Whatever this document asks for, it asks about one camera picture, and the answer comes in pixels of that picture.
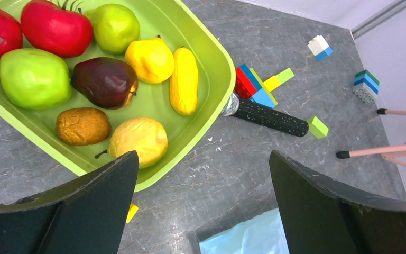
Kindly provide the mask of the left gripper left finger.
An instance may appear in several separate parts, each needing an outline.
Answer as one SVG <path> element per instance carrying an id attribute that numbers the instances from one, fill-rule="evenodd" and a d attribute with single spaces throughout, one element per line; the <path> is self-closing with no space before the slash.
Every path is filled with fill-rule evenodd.
<path id="1" fill-rule="evenodd" d="M 0 204 L 0 253 L 117 253 L 137 181 L 134 151 L 74 180 Z"/>

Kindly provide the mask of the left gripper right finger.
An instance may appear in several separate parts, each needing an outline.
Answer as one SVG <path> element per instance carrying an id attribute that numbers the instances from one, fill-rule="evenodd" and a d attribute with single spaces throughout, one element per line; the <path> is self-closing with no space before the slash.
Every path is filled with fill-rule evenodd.
<path id="1" fill-rule="evenodd" d="M 276 150 L 269 165 L 290 253 L 406 253 L 406 201 L 344 184 Z"/>

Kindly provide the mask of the light blue printed plastic bag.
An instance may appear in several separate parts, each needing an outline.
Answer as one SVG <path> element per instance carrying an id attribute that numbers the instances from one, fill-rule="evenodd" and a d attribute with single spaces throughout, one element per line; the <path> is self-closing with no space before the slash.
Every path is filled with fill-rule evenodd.
<path id="1" fill-rule="evenodd" d="M 201 253 L 289 254 L 278 208 L 241 222 L 199 243 Z"/>

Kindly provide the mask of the brown fake kiwi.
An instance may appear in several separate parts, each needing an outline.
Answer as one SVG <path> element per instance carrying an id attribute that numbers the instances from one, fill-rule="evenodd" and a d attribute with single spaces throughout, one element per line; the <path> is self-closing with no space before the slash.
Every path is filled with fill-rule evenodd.
<path id="1" fill-rule="evenodd" d="M 56 120 L 59 138 L 72 146 L 87 146 L 106 140 L 112 131 L 105 112 L 92 107 L 72 108 Z"/>

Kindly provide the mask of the yellow fake banana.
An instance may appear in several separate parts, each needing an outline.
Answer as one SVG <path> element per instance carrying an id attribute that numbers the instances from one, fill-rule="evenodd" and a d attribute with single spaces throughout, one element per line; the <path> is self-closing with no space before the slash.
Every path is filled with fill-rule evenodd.
<path id="1" fill-rule="evenodd" d="M 169 79 L 169 99 L 172 108 L 183 116 L 192 115 L 198 104 L 199 73 L 196 59 L 186 47 L 173 54 L 174 71 Z"/>

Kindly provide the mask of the yellow fake pear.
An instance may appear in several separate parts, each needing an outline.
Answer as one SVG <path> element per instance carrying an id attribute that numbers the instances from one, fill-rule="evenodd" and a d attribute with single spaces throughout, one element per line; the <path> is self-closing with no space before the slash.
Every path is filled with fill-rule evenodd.
<path id="1" fill-rule="evenodd" d="M 173 54 L 159 35 L 130 43 L 125 61 L 133 67 L 138 79 L 145 83 L 162 83 L 174 71 Z"/>

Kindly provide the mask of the red fake tomato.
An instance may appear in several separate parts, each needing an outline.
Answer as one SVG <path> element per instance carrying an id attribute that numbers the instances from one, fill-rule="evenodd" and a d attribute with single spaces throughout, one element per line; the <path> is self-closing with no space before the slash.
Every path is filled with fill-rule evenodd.
<path id="1" fill-rule="evenodd" d="M 21 11 L 21 28 L 35 48 L 62 58 L 82 55 L 93 40 L 93 27 L 82 14 L 83 1 L 29 1 Z"/>

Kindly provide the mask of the yellow green fake mango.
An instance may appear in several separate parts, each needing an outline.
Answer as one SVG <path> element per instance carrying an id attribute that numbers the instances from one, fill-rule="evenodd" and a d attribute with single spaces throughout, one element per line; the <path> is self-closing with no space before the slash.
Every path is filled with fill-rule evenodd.
<path id="1" fill-rule="evenodd" d="M 84 12 L 91 22 L 98 46 L 111 54 L 124 54 L 140 36 L 140 23 L 134 12 L 121 4 L 104 4 Z"/>

